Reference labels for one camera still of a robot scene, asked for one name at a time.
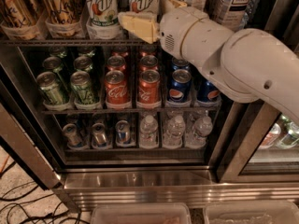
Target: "blue can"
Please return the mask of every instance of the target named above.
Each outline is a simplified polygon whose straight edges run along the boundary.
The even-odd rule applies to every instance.
[[[197,92],[197,100],[200,102],[216,102],[221,92],[208,80],[202,79]]]
[[[179,69],[191,72],[190,64],[186,60],[180,60],[173,57],[171,60],[170,72],[173,73],[174,71]]]
[[[168,83],[167,100],[176,103],[185,103],[192,84],[192,76],[187,70],[176,70],[173,72]]]
[[[121,120],[117,122],[117,124],[115,125],[115,130],[118,143],[124,145],[128,145],[131,143],[130,124],[127,121]]]

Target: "beverage cooler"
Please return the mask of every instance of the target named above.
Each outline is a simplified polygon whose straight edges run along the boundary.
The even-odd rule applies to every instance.
[[[119,11],[142,7],[115,1]],[[211,1],[220,0],[207,0],[206,11]],[[234,102],[159,41],[113,24],[115,13],[103,11],[103,25],[90,14],[103,14],[93,0],[75,4],[79,18],[67,11],[72,4],[54,15],[46,6],[38,35],[1,23],[1,146],[41,188],[71,211],[101,203],[299,203],[299,128],[288,116],[262,100]],[[265,30],[299,52],[298,0],[242,7],[237,29]]]

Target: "bottle cap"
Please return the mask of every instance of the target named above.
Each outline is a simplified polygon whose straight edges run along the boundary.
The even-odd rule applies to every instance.
[[[175,116],[175,122],[176,123],[183,123],[184,122],[184,118],[182,116]]]
[[[146,116],[146,117],[145,117],[145,121],[146,121],[147,123],[153,123],[153,120],[154,120],[153,116]]]
[[[204,124],[210,124],[210,123],[212,123],[212,118],[209,117],[209,116],[203,117],[203,123]]]

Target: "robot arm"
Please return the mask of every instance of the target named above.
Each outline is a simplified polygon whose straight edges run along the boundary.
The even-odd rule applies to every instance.
[[[192,63],[230,99],[262,99],[299,124],[299,59],[272,35],[257,29],[234,33],[183,7],[164,14],[160,38],[166,52]]]

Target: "refrigerator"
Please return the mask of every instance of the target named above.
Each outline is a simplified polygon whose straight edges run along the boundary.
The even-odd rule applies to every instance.
[[[298,53],[298,9],[298,0],[252,0],[246,27],[265,30]],[[190,208],[217,201],[299,203],[299,145],[259,148],[281,118],[268,103],[258,100],[240,104],[222,94],[221,103],[212,107],[169,107],[164,102],[164,84],[162,104],[154,108],[159,124],[158,147],[145,149],[139,143],[139,124],[146,110],[135,102],[137,70],[131,73],[132,106],[125,109],[103,105],[93,110],[48,110],[36,84],[50,47],[65,47],[72,61],[78,57],[78,48],[95,47],[98,66],[104,72],[107,58],[116,47],[128,48],[132,68],[136,67],[137,54],[147,45],[144,41],[128,36],[111,40],[48,36],[26,41],[2,36],[0,43],[1,146],[41,188],[52,189],[70,211],[91,211],[102,203],[182,202]],[[151,46],[166,67],[169,55],[159,43]],[[180,148],[163,147],[164,120],[172,112],[183,112],[185,119],[193,113],[212,117],[213,131],[204,147],[185,147],[185,139]],[[129,119],[134,145],[118,147],[114,131],[110,149],[69,148],[63,136],[66,116],[80,115],[87,133],[91,133],[94,113],[105,115],[106,121],[111,119],[112,126],[119,116]]]

